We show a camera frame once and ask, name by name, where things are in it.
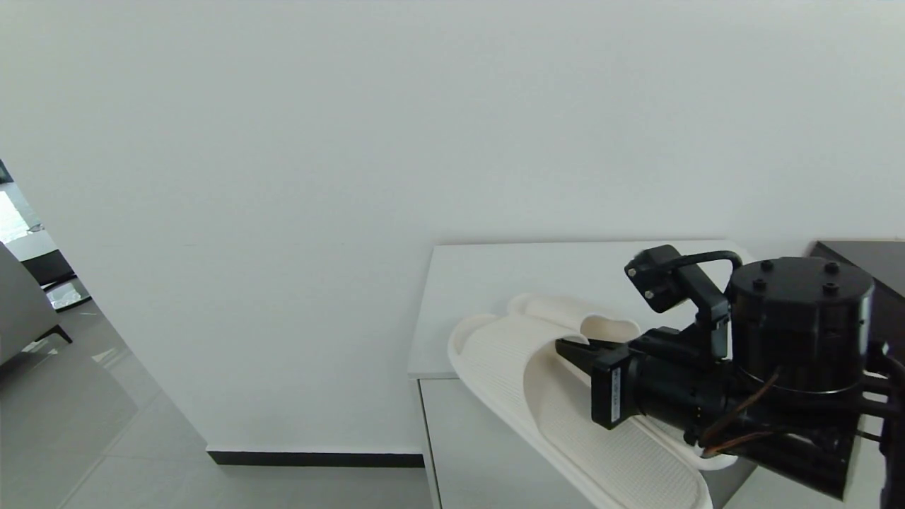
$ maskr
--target cabinet top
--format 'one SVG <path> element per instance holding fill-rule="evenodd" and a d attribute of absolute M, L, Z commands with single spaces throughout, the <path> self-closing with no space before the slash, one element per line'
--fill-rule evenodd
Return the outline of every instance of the cabinet top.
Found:
<path fill-rule="evenodd" d="M 446 356 L 455 324 L 474 314 L 503 314 L 509 299 L 519 293 L 571 295 L 599 304 L 614 318 L 635 320 L 643 331 L 684 328 L 694 320 L 693 304 L 685 302 L 658 315 L 623 273 L 639 251 L 663 244 L 674 245 L 684 255 L 729 249 L 745 262 L 753 260 L 728 240 L 436 246 L 414 329 L 409 378 L 458 378 Z M 726 285 L 731 272 L 728 262 L 701 268 L 719 287 Z"/>

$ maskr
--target black motor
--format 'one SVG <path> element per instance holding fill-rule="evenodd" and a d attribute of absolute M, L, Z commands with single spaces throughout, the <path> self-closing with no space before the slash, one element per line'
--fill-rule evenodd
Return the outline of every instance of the black motor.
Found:
<path fill-rule="evenodd" d="M 733 264 L 724 291 L 698 267 L 717 260 Z M 870 437 L 887 459 L 882 507 L 905 504 L 893 481 L 905 369 L 869 342 L 869 274 L 822 258 L 742 265 L 731 252 L 682 256 L 671 245 L 642 251 L 624 270 L 655 311 L 691 299 L 698 312 L 682 331 L 660 327 L 628 343 L 557 341 L 591 375 L 594 422 L 612 429 L 651 416 L 683 429 L 705 456 L 744 456 L 840 499 L 856 438 Z M 881 437 L 858 429 L 863 414 L 885 419 Z"/>

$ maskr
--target cable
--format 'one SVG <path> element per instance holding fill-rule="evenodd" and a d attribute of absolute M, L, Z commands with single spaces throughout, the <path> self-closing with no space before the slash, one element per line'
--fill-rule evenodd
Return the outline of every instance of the cable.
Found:
<path fill-rule="evenodd" d="M 863 430 L 861 430 L 861 429 L 856 430 L 856 431 L 854 432 L 854 434 L 855 434 L 857 437 L 867 438 L 868 440 L 873 440 L 874 442 L 878 442 L 878 443 L 879 443 L 879 442 L 882 441 L 882 438 L 880 437 L 880 435 L 874 435 L 873 433 L 868 433 L 867 431 L 863 431 Z"/>
<path fill-rule="evenodd" d="M 757 440 L 758 438 L 768 437 L 770 435 L 774 435 L 772 431 L 756 431 L 754 433 L 748 433 L 747 435 L 742 435 L 741 437 L 732 438 L 731 440 L 727 440 L 718 446 L 707 447 L 704 449 L 704 452 L 701 453 L 701 457 L 709 458 L 719 454 L 720 451 L 724 451 L 726 449 L 737 447 L 742 444 L 746 444 L 752 440 Z"/>
<path fill-rule="evenodd" d="M 898 381 L 900 386 L 905 385 L 905 366 L 891 355 L 884 355 L 883 357 L 890 363 L 890 378 L 896 379 L 895 381 Z"/>
<path fill-rule="evenodd" d="M 722 431 L 733 420 L 735 420 L 735 418 L 738 417 L 738 414 L 740 414 L 742 410 L 753 405 L 755 402 L 757 402 L 758 399 L 761 399 L 764 394 L 766 394 L 767 391 L 773 386 L 773 384 L 776 383 L 776 380 L 778 378 L 779 368 L 776 368 L 776 370 L 773 371 L 773 376 L 771 376 L 766 382 L 764 382 L 764 385 L 762 385 L 760 389 L 757 390 L 757 392 L 755 392 L 751 396 L 748 396 L 748 399 L 745 399 L 744 401 L 739 403 L 738 406 L 730 410 L 729 413 L 721 418 L 718 418 L 716 421 L 714 421 L 713 424 L 708 426 L 707 429 L 704 430 L 704 433 L 700 436 L 700 442 L 702 443 L 702 445 L 710 442 L 710 439 L 715 434 Z"/>
<path fill-rule="evenodd" d="M 732 262 L 733 272 L 738 270 L 742 265 L 741 256 L 738 256 L 738 254 L 731 251 L 710 251 L 709 253 L 686 254 L 685 256 L 673 258 L 657 268 L 669 272 L 686 265 L 704 264 L 706 262 L 716 262 L 717 260 L 729 260 Z"/>

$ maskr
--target slipper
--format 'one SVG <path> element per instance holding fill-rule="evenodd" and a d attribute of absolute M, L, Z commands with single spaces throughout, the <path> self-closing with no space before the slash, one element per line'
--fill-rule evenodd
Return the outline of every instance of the slipper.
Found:
<path fill-rule="evenodd" d="M 641 335 L 641 328 L 631 320 L 614 320 L 599 306 L 573 297 L 549 296 L 537 293 L 522 293 L 513 297 L 507 305 L 509 314 L 522 314 L 561 325 L 592 340 L 627 342 Z M 716 455 L 700 457 L 703 448 L 690 446 L 685 442 L 684 431 L 654 418 L 637 416 L 645 432 L 669 444 L 698 470 L 721 470 L 732 466 L 737 456 Z"/>
<path fill-rule="evenodd" d="M 656 435 L 591 420 L 590 377 L 556 354 L 560 338 L 588 344 L 539 318 L 483 314 L 459 322 L 448 354 L 465 386 L 595 507 L 712 509 L 701 473 Z"/>

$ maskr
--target gray chair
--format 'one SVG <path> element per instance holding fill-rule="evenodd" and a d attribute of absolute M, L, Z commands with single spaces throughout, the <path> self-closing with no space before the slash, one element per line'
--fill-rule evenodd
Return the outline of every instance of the gray chair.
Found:
<path fill-rule="evenodd" d="M 41 286 L 0 244 L 0 364 L 51 334 L 72 342 Z"/>

